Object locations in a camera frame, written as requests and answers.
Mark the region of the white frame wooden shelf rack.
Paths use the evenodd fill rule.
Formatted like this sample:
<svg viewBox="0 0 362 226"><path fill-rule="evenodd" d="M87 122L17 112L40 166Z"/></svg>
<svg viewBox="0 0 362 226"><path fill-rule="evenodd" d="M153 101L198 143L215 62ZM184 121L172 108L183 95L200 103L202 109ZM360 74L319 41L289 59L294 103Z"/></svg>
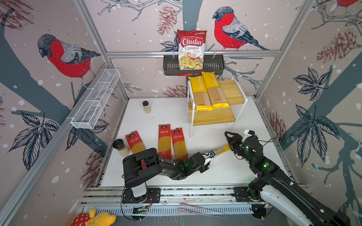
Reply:
<svg viewBox="0 0 362 226"><path fill-rule="evenodd" d="M228 108L218 108L213 111L197 111L194 94L190 81L187 81L187 104L189 137L193 135L193 127L226 123L227 128L233 129L236 121L242 115L248 98L235 78L219 82L224 95L229 102Z"/></svg>

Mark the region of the Chuba cassava chips bag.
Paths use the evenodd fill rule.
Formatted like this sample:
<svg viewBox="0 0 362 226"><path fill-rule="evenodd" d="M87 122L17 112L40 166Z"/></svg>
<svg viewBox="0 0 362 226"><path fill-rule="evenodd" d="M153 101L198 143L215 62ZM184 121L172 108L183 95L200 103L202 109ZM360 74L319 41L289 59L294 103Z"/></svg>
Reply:
<svg viewBox="0 0 362 226"><path fill-rule="evenodd" d="M201 70L207 31L177 30L178 61L180 70Z"/></svg>

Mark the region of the yellow plush toy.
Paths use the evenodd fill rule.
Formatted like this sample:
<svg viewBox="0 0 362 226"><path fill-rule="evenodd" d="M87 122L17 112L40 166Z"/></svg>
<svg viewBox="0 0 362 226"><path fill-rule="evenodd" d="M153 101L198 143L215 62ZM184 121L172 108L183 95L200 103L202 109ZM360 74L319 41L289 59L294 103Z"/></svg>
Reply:
<svg viewBox="0 0 362 226"><path fill-rule="evenodd" d="M90 219L85 224L86 226L111 226L116 221L116 216L104 211L96 215L96 209L91 209L89 212Z"/></svg>

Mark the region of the yellow spaghetti bag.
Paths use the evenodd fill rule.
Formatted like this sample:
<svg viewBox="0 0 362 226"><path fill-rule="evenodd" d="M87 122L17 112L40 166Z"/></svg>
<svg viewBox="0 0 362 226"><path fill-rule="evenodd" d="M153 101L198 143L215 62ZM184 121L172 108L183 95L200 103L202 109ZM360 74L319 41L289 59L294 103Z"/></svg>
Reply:
<svg viewBox="0 0 362 226"><path fill-rule="evenodd" d="M216 156L219 156L222 153L229 151L227 148L228 148L228 145L221 147L220 149L214 150L216 152Z"/></svg>
<svg viewBox="0 0 362 226"><path fill-rule="evenodd" d="M202 76L189 78L197 111L213 111L211 101Z"/></svg>
<svg viewBox="0 0 362 226"><path fill-rule="evenodd" d="M206 89L214 109L230 107L215 72L202 72Z"/></svg>

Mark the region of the red strawberry plush toy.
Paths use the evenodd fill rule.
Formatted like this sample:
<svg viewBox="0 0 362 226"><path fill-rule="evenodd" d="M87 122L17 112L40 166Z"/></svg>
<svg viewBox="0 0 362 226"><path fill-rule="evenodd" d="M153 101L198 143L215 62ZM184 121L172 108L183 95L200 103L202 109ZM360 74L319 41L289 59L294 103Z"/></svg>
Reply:
<svg viewBox="0 0 362 226"><path fill-rule="evenodd" d="M79 213L72 219L70 226L86 226L90 219L89 215Z"/></svg>

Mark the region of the metal base rail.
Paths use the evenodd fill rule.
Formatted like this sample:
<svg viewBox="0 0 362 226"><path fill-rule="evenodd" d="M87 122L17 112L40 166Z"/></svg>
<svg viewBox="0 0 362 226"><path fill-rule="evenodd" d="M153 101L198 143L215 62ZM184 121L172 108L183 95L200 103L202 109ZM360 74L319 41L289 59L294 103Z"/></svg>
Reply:
<svg viewBox="0 0 362 226"><path fill-rule="evenodd" d="M263 219L273 206L263 200L247 197L245 185L224 186L149 186L148 195L134 198L124 187L96 187L86 189L77 213L108 212L127 218L197 216L179 212L181 203L199 206L229 215L251 214Z"/></svg>

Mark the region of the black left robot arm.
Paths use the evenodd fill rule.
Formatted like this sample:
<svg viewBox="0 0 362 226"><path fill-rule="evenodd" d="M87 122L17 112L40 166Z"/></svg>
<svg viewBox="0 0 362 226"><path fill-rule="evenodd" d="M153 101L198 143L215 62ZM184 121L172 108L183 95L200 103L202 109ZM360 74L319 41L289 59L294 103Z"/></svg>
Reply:
<svg viewBox="0 0 362 226"><path fill-rule="evenodd" d="M170 161L159 155L155 148L132 154L123 159L124 187L129 189L135 198L146 196L146 182L155 176L184 180L197 171L203 173L208 170L211 160L216 156L216 151L212 150Z"/></svg>

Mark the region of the red pasta bag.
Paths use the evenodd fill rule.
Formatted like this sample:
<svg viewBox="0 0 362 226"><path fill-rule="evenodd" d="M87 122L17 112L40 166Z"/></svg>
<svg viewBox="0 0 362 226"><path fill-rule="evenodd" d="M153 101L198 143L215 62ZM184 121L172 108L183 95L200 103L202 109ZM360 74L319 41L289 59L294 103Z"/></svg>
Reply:
<svg viewBox="0 0 362 226"><path fill-rule="evenodd" d="M125 138L132 154L136 154L146 150L146 147L137 131L127 134Z"/></svg>
<svg viewBox="0 0 362 226"><path fill-rule="evenodd" d="M186 148L183 129L177 128L175 130L171 130L171 137L175 159L188 159L189 156Z"/></svg>
<svg viewBox="0 0 362 226"><path fill-rule="evenodd" d="M170 124L159 125L158 154L164 159L172 160Z"/></svg>

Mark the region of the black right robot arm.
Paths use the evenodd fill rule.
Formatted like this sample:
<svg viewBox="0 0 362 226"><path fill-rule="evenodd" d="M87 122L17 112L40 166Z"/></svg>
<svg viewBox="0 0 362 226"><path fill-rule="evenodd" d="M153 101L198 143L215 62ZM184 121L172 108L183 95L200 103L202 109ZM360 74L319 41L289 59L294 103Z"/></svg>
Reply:
<svg viewBox="0 0 362 226"><path fill-rule="evenodd" d="M309 195L272 160L264 156L263 145L255 134L243 138L225 132L230 150L249 164L257 176L248 185L252 200L260 199L276 207L299 226L349 226L349 217L335 212Z"/></svg>

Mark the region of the red pasta bag left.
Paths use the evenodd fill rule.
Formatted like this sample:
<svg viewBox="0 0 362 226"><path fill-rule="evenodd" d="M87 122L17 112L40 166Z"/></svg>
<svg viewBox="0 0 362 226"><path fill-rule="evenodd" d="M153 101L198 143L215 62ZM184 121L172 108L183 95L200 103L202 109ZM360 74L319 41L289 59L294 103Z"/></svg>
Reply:
<svg viewBox="0 0 362 226"><path fill-rule="evenodd" d="M146 150L146 147L137 131L127 134L125 138L132 154L136 154Z"/></svg>

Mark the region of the red pasta bag middle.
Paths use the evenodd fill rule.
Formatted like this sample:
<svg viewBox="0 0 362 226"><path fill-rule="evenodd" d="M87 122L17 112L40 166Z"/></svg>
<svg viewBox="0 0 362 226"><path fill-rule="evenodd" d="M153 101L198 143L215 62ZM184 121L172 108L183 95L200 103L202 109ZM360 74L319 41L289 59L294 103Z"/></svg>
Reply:
<svg viewBox="0 0 362 226"><path fill-rule="evenodd" d="M170 124L159 125L158 154L164 159L172 160Z"/></svg>

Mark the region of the large spice jar black lid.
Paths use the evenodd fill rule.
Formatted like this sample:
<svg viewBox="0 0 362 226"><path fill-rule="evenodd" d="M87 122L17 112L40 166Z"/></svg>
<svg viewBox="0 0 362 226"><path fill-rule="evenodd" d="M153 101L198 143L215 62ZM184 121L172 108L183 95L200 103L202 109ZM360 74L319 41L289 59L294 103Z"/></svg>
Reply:
<svg viewBox="0 0 362 226"><path fill-rule="evenodd" d="M122 139L116 139L113 143L112 143L112 147L114 149L116 149L118 151L118 153L122 156L122 157L126 157L130 154L130 149L128 146L125 145L124 141Z"/></svg>

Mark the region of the small spice jar black lid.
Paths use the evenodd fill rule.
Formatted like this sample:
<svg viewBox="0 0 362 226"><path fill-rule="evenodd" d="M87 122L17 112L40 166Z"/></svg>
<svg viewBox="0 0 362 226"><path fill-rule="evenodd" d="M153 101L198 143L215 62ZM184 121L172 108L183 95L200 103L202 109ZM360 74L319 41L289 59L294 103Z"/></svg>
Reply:
<svg viewBox="0 0 362 226"><path fill-rule="evenodd" d="M144 112L149 114L151 112L151 108L150 108L150 104L148 101L143 101L142 102L142 105L143 105L143 109L144 109Z"/></svg>

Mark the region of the red pasta bag right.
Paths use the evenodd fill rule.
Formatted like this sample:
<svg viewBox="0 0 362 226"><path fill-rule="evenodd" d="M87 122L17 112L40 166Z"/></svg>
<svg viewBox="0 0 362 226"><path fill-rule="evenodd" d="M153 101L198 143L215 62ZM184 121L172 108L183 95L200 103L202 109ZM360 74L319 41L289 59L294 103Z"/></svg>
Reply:
<svg viewBox="0 0 362 226"><path fill-rule="evenodd" d="M188 159L189 156L186 148L183 129L177 128L175 130L171 130L171 137L175 159Z"/></svg>

